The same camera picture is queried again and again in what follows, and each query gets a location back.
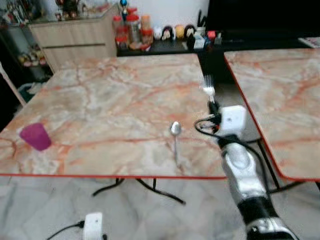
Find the marble tabletop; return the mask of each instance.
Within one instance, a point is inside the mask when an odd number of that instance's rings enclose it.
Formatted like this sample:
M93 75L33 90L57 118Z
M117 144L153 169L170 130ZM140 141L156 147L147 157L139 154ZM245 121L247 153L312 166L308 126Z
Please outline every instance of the marble tabletop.
M0 174L224 178L219 147L193 127L208 111L202 80L195 54L68 62L0 133ZM37 122L52 140L42 152L19 137Z
M320 50L224 55L280 175L320 181Z

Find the television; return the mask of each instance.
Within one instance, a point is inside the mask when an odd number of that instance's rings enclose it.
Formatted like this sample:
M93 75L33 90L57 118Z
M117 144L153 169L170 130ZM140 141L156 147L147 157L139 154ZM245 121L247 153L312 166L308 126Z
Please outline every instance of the television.
M319 0L210 0L206 29L224 40L320 37Z

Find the metal spoon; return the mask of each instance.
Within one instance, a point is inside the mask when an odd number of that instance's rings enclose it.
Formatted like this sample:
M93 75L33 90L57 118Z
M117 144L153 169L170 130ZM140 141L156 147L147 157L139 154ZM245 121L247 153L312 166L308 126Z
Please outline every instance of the metal spoon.
M181 124L178 121L175 121L174 123L172 123L170 127L170 133L174 136L174 160L175 160L175 163L178 164L177 142L178 142L178 136L181 133Z

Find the fork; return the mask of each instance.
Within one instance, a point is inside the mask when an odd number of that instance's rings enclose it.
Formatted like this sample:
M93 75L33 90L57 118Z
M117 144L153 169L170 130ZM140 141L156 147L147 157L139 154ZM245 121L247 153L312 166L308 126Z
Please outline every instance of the fork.
M215 87L214 87L214 80L211 75L205 75L204 76L204 82L201 86L203 91L209 96L210 102L215 102Z

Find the plastic cup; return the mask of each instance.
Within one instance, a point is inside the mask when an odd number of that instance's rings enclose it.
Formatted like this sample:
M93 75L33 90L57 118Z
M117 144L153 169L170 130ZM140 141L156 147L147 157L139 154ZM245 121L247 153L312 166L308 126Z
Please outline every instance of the plastic cup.
M22 129L19 136L38 151L50 147L51 139L42 123L33 123Z

